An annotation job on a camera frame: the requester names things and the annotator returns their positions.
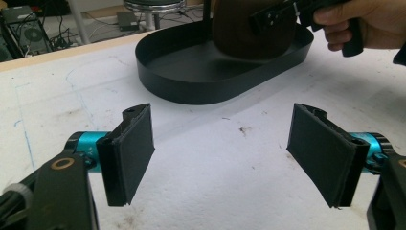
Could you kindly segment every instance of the white table surface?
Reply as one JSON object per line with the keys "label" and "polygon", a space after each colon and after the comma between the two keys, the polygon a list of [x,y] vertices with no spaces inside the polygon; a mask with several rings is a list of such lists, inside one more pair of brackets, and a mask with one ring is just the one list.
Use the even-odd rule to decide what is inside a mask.
{"label": "white table surface", "polygon": [[0,63],[0,189],[72,133],[110,131],[124,109],[151,103],[156,151],[132,204],[108,207],[102,176],[90,174],[101,229],[368,229],[378,177],[363,174],[352,206],[329,209],[285,149],[293,103],[322,108],[346,131],[380,132],[405,153],[406,67],[392,64],[396,51],[344,58],[315,35],[304,63],[210,105],[142,86],[141,35]]}

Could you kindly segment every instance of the electronic equipment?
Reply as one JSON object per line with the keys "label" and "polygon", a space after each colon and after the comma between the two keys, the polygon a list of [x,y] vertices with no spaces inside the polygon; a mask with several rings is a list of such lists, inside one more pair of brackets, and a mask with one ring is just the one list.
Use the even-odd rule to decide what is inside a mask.
{"label": "electronic equipment", "polygon": [[29,6],[4,8],[1,12],[6,28],[10,30],[24,56],[53,51],[48,36]]}
{"label": "electronic equipment", "polygon": [[130,204],[155,151],[150,104],[123,112],[111,132],[75,132],[63,151],[0,195],[0,229],[99,229],[88,172],[109,206]]}
{"label": "electronic equipment", "polygon": [[22,58],[15,39],[6,26],[3,17],[0,17],[0,62]]}
{"label": "electronic equipment", "polygon": [[379,174],[370,229],[406,229],[406,156],[379,133],[347,133],[317,107],[295,103],[287,150],[329,207],[350,206],[361,172]]}
{"label": "electronic equipment", "polygon": [[12,60],[12,55],[8,49],[8,44],[0,34],[0,62]]}

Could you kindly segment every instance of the metal stool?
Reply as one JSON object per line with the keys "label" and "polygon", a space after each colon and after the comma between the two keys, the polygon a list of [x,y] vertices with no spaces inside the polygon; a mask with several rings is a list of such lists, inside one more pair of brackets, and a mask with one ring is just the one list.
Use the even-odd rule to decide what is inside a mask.
{"label": "metal stool", "polygon": [[124,6],[133,12],[142,12],[146,15],[146,30],[160,29],[159,13],[175,12],[185,7],[186,0],[124,0]]}

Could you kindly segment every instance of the black handle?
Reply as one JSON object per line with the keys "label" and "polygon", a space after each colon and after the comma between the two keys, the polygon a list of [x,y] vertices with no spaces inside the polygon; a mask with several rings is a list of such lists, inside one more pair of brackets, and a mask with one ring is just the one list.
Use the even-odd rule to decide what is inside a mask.
{"label": "black handle", "polygon": [[361,30],[359,28],[358,19],[350,19],[349,30],[352,32],[352,39],[344,44],[343,56],[352,57],[359,55],[364,50],[364,44],[362,41]]}

